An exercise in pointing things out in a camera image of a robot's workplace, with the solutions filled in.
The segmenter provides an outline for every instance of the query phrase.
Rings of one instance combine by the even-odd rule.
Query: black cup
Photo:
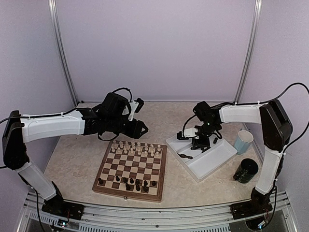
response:
[[[248,183],[259,171],[257,163],[252,159],[243,159],[233,178],[243,184]]]

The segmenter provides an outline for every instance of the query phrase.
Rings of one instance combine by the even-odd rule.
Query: white wall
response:
[[[264,0],[253,59],[241,102],[265,101],[279,95],[289,84],[309,86],[309,1]],[[280,98],[296,138],[309,119],[309,98],[302,87],[292,87]],[[263,149],[260,126],[250,125]],[[290,148],[285,157],[279,187],[285,189],[301,232],[309,222],[309,133]]]
[[[129,87],[144,100],[232,101],[254,0],[57,1],[79,100]]]
[[[72,108],[48,1],[2,0],[0,30],[0,118],[8,117],[12,110],[46,114]],[[4,127],[0,126],[1,135]],[[32,142],[27,145],[28,155],[43,170],[55,145],[56,138]],[[28,187],[16,172],[0,170],[1,232],[16,229],[27,192]]]

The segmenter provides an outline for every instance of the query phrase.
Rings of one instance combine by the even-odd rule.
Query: wooden chessboard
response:
[[[132,145],[132,142],[128,142],[129,145],[126,146],[126,141],[122,141],[123,148],[120,148],[119,142],[109,143],[92,190],[113,196],[160,202],[162,200],[167,146],[160,145],[161,147],[158,147],[158,144],[153,144],[154,155],[152,156],[150,153],[151,144],[148,144],[148,148],[146,148],[145,143],[141,143],[138,148],[137,142],[134,143],[135,146]],[[126,189],[124,178],[126,178],[130,190]],[[136,179],[140,181],[139,191],[136,189]],[[144,191],[144,181],[148,183],[146,192]]]

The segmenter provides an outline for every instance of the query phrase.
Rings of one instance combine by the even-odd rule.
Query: table surface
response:
[[[96,104],[84,103],[79,107],[93,107]],[[149,144],[166,144],[183,127],[184,122],[193,115],[196,102],[145,102],[135,118],[144,121],[149,132],[135,140]],[[187,128],[200,123],[193,119]],[[222,124],[223,137],[233,144],[241,123]],[[104,138],[113,137],[106,133]],[[120,135],[117,139],[132,139]],[[229,203],[250,198],[252,188],[260,175],[261,164],[252,146],[243,155],[235,155],[228,163],[205,180],[197,183],[174,155],[167,151],[165,179],[162,202],[145,202],[95,193],[94,180],[109,142],[97,139],[96,135],[62,136],[46,167],[46,176],[54,181],[63,197],[68,200],[101,205],[124,207],[187,207],[219,203]],[[247,184],[234,181],[232,176],[244,158],[251,158],[259,165],[259,173]]]

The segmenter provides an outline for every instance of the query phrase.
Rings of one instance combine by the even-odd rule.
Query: robotic arm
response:
[[[193,112],[203,122],[202,126],[186,129],[177,134],[178,139],[192,138],[192,148],[207,150],[209,137],[220,134],[220,124],[230,122],[258,123],[262,125],[265,158],[260,178],[252,190],[249,202],[231,206],[234,219],[249,217],[272,210],[269,196],[283,164],[283,150],[289,143],[293,127],[279,100],[264,104],[227,105],[210,107],[205,101],[198,103]]]
[[[148,132],[146,125],[133,118],[144,102],[129,102],[115,92],[108,93],[103,103],[94,108],[76,108],[54,115],[20,115],[12,111],[2,138],[4,164],[15,170],[24,182],[45,199],[43,211],[62,217],[81,219],[83,206],[63,201],[57,186],[46,179],[26,153],[25,143],[61,135],[101,135],[113,132],[138,139]]]

